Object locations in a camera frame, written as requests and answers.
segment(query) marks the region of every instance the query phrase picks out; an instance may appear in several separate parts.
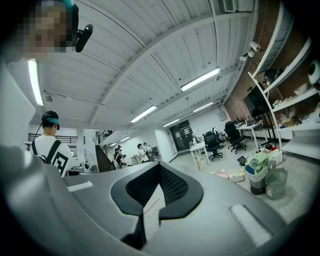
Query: box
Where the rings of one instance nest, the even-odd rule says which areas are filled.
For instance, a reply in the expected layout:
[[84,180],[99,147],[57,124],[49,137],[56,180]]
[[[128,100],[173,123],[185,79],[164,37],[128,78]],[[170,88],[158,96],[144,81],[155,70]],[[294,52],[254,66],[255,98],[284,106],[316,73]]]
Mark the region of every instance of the box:
[[242,182],[245,179],[245,174],[242,169],[227,171],[229,180],[233,182]]

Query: brick wall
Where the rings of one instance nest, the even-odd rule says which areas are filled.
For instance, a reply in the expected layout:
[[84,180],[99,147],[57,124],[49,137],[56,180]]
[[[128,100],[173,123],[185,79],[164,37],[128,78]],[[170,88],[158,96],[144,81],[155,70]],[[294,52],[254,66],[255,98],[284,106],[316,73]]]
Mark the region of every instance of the brick wall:
[[[258,21],[254,41],[260,44],[262,49],[267,49],[272,37],[278,18],[279,6],[280,4],[276,0],[261,0],[259,2]],[[307,38],[308,36],[295,21],[286,43],[271,68],[285,68],[289,65],[303,48]],[[310,53],[302,64],[282,84],[280,84],[278,88],[270,90],[269,101],[271,104],[276,99],[281,99],[280,94],[284,99],[294,96],[294,90],[296,88],[304,83],[308,83],[308,67],[314,59],[313,56],[314,54]],[[247,91],[248,88],[251,86],[255,87],[256,84],[252,81],[248,72],[253,74],[257,68],[257,61],[260,61],[261,59],[262,54],[259,52],[256,52],[253,58],[248,59],[238,83],[224,104],[231,120],[235,120],[237,116],[239,118],[245,118],[250,115],[243,99],[249,94],[249,91]],[[262,82],[264,73],[257,75],[256,78],[258,81]],[[314,97],[309,98],[307,104],[304,101],[300,102],[300,104],[296,104],[295,108],[298,117],[301,118],[304,115],[311,113],[319,101],[320,97],[316,94]],[[278,118],[282,112],[276,112],[276,117]]]

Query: man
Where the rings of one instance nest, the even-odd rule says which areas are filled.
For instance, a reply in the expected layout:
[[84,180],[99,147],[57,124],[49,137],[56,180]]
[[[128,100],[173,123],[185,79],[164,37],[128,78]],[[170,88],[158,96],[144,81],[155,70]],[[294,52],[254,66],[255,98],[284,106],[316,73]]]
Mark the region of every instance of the man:
[[138,154],[140,156],[140,160],[142,164],[146,162],[150,162],[150,159],[148,158],[146,152],[143,150],[141,143],[138,144]]
[[116,148],[115,149],[115,154],[114,154],[114,160],[117,162],[118,166],[120,167],[120,169],[125,168],[126,167],[126,155],[122,154],[122,150]]
[[67,174],[67,170],[77,165],[67,144],[55,138],[57,130],[60,129],[58,114],[48,111],[42,116],[43,134],[33,141],[31,147],[33,154],[45,157],[47,164],[58,168],[61,176]]
[[145,151],[146,156],[147,156],[148,158],[150,158],[149,153],[150,153],[150,155],[151,155],[152,149],[151,149],[151,147],[150,147],[146,142],[143,143],[143,150]]

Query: railing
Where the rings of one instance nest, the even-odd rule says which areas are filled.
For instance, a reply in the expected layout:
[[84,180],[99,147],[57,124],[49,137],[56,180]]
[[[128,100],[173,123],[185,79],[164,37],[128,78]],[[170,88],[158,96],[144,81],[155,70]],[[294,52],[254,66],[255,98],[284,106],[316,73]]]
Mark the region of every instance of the railing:
[[107,137],[114,133],[114,130],[104,130],[98,137],[98,143],[103,142]]
[[111,162],[115,159],[115,155],[111,152],[109,148],[103,146],[102,150]]
[[[32,142],[35,138],[40,137],[41,134],[29,133],[29,142]],[[57,140],[63,143],[76,144],[78,137],[77,136],[54,136]],[[83,137],[83,144],[86,144],[86,138]]]

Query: towel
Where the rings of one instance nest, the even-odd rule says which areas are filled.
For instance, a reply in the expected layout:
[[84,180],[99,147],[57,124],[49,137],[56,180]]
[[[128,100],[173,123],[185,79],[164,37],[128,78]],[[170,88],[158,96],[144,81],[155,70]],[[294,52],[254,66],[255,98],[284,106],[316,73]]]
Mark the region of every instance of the towel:
[[267,166],[268,160],[269,158],[267,154],[260,152],[252,156],[249,156],[246,161],[252,169],[254,169],[257,173],[259,173]]

